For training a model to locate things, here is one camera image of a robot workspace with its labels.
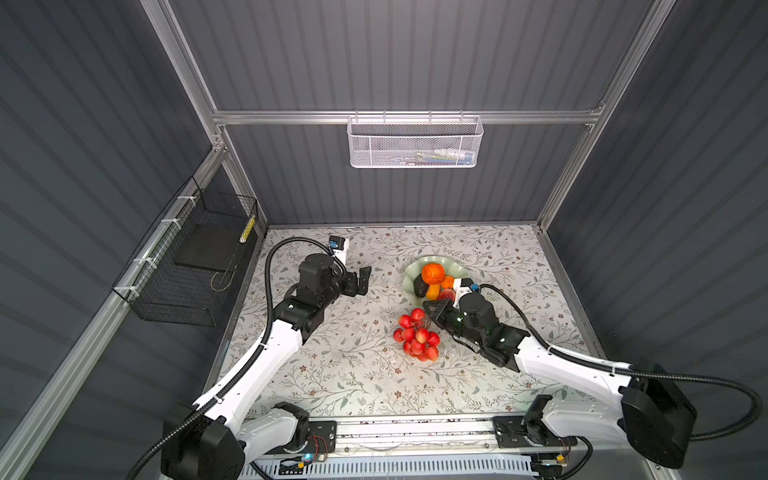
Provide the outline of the red yellow apple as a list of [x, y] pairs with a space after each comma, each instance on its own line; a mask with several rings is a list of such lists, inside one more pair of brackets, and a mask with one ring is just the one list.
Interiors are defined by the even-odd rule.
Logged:
[[438, 300], [450, 299], [451, 301], [455, 301], [456, 293], [453, 289], [443, 289], [440, 291], [437, 299]]

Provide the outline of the red grape bunch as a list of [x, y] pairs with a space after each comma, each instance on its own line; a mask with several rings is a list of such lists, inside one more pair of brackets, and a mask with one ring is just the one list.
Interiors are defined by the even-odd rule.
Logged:
[[409, 314], [401, 315], [396, 325], [393, 339], [406, 355], [420, 361], [434, 362], [439, 358], [441, 337], [424, 309], [414, 308]]

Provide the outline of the orange bell pepper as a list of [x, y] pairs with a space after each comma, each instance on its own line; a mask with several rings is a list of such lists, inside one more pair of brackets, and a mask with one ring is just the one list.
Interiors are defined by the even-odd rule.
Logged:
[[427, 285], [440, 285], [446, 277], [446, 271], [441, 263], [428, 263], [421, 269], [421, 278]]

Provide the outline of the small orange tangerine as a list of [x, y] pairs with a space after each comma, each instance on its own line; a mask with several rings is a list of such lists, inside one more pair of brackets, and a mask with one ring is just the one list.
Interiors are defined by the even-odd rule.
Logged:
[[441, 282], [441, 288], [442, 289], [454, 289], [454, 282], [455, 282], [455, 278], [454, 277], [452, 277], [450, 275], [446, 275], [445, 278], [443, 279], [443, 281]]

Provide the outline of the dark avocado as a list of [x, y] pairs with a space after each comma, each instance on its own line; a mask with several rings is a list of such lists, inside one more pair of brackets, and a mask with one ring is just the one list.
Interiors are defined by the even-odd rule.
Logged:
[[422, 275], [419, 274], [413, 280], [413, 291], [417, 298], [423, 299], [429, 290], [429, 285], [423, 280]]

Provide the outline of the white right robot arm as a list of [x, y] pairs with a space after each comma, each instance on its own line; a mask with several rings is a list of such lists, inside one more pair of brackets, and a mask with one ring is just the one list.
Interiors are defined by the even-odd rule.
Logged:
[[543, 346], [531, 332], [501, 323], [478, 291], [457, 302], [426, 301], [423, 308], [436, 326], [494, 366], [592, 397], [592, 403], [578, 406], [537, 395], [513, 429], [530, 444], [585, 437], [627, 444], [663, 467], [682, 467], [697, 412], [659, 365], [650, 364], [651, 379], [633, 377], [626, 363]]

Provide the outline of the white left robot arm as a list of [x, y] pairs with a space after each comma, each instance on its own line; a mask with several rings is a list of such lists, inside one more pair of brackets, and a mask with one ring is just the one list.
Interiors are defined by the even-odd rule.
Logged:
[[244, 467], [276, 448], [304, 448], [309, 415], [287, 402], [250, 420], [248, 411], [278, 370], [323, 323], [325, 310], [340, 296], [364, 296], [371, 268], [337, 271], [334, 253], [307, 256], [295, 291], [269, 305], [268, 321], [255, 343], [191, 407], [165, 421], [160, 470], [171, 479], [236, 479]]

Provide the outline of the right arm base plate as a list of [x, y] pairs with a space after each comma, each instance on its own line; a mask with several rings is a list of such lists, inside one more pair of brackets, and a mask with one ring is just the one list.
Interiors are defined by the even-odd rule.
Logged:
[[541, 421], [526, 421], [523, 415], [499, 415], [492, 419], [492, 432], [500, 448], [564, 447], [579, 441], [574, 436], [558, 437]]

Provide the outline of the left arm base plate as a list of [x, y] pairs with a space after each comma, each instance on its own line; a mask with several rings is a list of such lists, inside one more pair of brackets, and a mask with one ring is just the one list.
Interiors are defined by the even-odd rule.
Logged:
[[299, 443], [291, 441], [288, 445], [275, 447], [268, 455], [330, 454], [336, 449], [338, 436], [336, 421], [310, 420], [306, 434], [300, 436]]

